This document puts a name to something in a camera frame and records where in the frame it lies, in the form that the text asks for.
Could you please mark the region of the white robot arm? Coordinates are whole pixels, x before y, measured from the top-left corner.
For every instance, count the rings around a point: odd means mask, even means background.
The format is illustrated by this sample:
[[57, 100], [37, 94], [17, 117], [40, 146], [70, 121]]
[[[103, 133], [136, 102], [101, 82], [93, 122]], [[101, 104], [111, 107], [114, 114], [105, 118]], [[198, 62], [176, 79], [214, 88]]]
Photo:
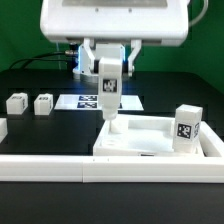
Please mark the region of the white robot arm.
[[133, 72], [144, 45], [179, 46], [188, 35], [189, 0], [43, 0], [40, 29], [51, 42], [77, 44], [74, 75], [98, 79], [94, 63], [103, 57], [122, 58]]

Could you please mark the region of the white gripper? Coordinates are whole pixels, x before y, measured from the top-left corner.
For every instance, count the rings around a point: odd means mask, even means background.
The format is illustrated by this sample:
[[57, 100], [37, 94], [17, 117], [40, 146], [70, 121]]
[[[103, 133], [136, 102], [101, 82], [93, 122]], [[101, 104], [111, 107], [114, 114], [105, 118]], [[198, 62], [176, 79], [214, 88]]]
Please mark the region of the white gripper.
[[94, 72], [95, 41], [131, 41], [129, 77], [142, 42], [179, 46], [188, 35], [188, 0], [43, 0], [40, 29], [51, 42], [78, 42], [83, 74]]

